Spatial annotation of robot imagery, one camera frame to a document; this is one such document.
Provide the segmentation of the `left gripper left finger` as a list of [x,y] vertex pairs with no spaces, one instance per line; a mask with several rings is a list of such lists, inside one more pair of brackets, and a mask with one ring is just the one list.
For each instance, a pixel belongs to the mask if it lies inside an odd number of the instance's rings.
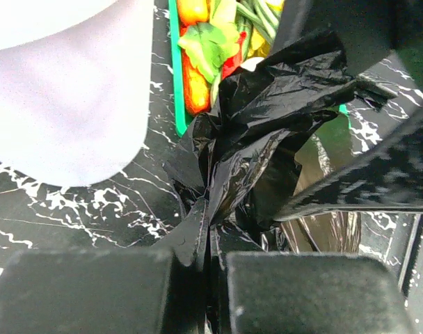
[[29,250],[0,277],[0,333],[203,333],[208,202],[150,247]]

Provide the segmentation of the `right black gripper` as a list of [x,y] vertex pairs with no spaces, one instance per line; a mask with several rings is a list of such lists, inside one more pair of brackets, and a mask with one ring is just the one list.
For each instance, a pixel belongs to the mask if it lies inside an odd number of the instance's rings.
[[273,50],[316,29],[336,32],[351,74],[395,52],[423,80],[423,1],[286,1]]

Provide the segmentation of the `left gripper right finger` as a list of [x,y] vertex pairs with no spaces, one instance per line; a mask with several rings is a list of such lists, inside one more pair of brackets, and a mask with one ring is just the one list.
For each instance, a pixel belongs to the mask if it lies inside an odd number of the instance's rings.
[[213,333],[414,333],[378,260],[264,252],[233,224],[211,228]]

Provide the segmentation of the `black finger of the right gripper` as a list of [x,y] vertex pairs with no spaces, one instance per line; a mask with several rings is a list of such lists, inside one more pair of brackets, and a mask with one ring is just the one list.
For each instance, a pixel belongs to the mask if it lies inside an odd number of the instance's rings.
[[423,107],[350,165],[294,196],[273,219],[331,211],[423,214]]

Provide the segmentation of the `black plastic trash bag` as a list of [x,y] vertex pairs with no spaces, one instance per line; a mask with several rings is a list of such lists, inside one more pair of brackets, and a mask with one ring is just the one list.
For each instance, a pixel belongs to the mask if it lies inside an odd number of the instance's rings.
[[321,180],[327,149],[319,129],[338,139],[347,133],[339,111],[287,113],[254,127],[229,129],[206,113],[195,118],[164,166],[186,213],[208,202],[211,228],[233,224],[264,252],[357,255],[360,216],[331,212],[275,223],[273,218],[298,192]]

